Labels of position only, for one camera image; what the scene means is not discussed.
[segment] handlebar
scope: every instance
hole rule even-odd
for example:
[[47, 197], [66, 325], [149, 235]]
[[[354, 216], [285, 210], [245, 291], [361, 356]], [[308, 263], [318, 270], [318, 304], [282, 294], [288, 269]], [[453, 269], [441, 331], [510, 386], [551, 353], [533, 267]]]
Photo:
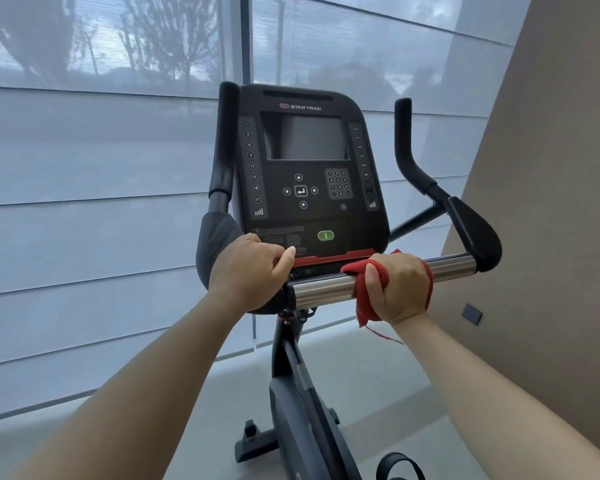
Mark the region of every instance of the handlebar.
[[[205, 288], [208, 288], [211, 269], [220, 252], [243, 234], [228, 213], [238, 145], [239, 104], [240, 87], [232, 82], [223, 82], [219, 92], [209, 207], [200, 226], [196, 253], [196, 268]], [[458, 197], [452, 197], [442, 190], [432, 177], [418, 167], [411, 153], [411, 113], [411, 99], [396, 101], [395, 160], [405, 179], [433, 203], [430, 208], [392, 229], [389, 241], [395, 241], [433, 219], [448, 214], [466, 252], [425, 260], [432, 270], [434, 282], [492, 270], [502, 257], [498, 235], [478, 213]], [[355, 277], [346, 274], [296, 280], [287, 283], [268, 304], [253, 313], [278, 314], [338, 303], [352, 299], [354, 288]]]
[[[475, 259], [467, 253], [424, 259], [431, 268], [433, 282], [455, 280], [476, 273]], [[288, 284], [290, 297], [295, 297], [294, 310], [305, 310], [353, 298], [356, 277], [337, 274], [325, 279], [297, 281]]]

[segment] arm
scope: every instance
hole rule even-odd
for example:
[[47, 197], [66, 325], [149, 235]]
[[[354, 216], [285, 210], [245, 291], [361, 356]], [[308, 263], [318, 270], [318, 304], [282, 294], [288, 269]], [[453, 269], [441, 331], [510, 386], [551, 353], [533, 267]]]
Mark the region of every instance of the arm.
[[376, 268], [367, 266], [371, 305], [415, 355], [490, 479], [600, 479], [597, 448], [430, 320], [429, 279], [419, 259], [373, 259], [387, 268], [389, 285], [382, 290]]
[[232, 243], [197, 306], [108, 380], [13, 478], [161, 479], [224, 340], [280, 289], [294, 256], [294, 248], [254, 234]]

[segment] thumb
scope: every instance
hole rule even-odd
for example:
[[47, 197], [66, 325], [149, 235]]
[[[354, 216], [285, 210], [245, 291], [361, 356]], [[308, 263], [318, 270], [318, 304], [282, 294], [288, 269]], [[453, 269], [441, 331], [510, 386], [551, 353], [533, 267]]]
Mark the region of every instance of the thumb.
[[367, 286], [367, 293], [369, 295], [369, 303], [376, 312], [376, 315], [383, 315], [386, 307], [386, 298], [384, 296], [384, 290], [380, 283], [380, 275], [376, 266], [368, 263], [365, 268], [365, 285]]
[[291, 268], [294, 266], [295, 259], [296, 248], [291, 246], [290, 248], [285, 249], [285, 252], [280, 256], [278, 263], [273, 267], [271, 275], [274, 280], [280, 281], [280, 286], [287, 281], [289, 273], [291, 273]]

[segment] black foam grip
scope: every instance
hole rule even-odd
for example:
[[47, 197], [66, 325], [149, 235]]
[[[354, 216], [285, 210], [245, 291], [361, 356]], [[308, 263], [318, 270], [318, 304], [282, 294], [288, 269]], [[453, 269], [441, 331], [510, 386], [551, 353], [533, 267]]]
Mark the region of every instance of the black foam grip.
[[216, 128], [216, 151], [211, 169], [209, 195], [222, 191], [231, 195], [233, 191], [233, 169], [238, 144], [238, 113], [240, 87], [234, 82], [220, 84], [218, 95], [218, 119]]
[[393, 110], [395, 162], [407, 181], [424, 194], [436, 181], [416, 165], [411, 153], [411, 99], [398, 99]]
[[242, 234], [240, 226], [228, 212], [207, 212], [202, 217], [196, 251], [196, 268], [200, 281], [206, 289], [209, 289], [209, 277], [216, 259]]
[[464, 249], [475, 259], [476, 270], [485, 273], [495, 268], [502, 258], [502, 243], [496, 231], [458, 197], [449, 197], [446, 208]]
[[[196, 268], [200, 281], [209, 289], [209, 278], [216, 259], [220, 253], [233, 241], [243, 235], [238, 223], [228, 212], [207, 212], [202, 217], [200, 235], [198, 236], [198, 249], [196, 251]], [[258, 310], [250, 313], [257, 315], [277, 315], [288, 307], [294, 307], [295, 296], [284, 286]]]

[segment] display screen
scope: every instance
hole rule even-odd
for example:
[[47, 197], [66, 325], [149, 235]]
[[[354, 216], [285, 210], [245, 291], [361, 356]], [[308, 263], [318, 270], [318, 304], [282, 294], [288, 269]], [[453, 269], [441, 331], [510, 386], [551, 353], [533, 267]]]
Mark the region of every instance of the display screen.
[[267, 158], [270, 160], [346, 160], [339, 118], [263, 112]]

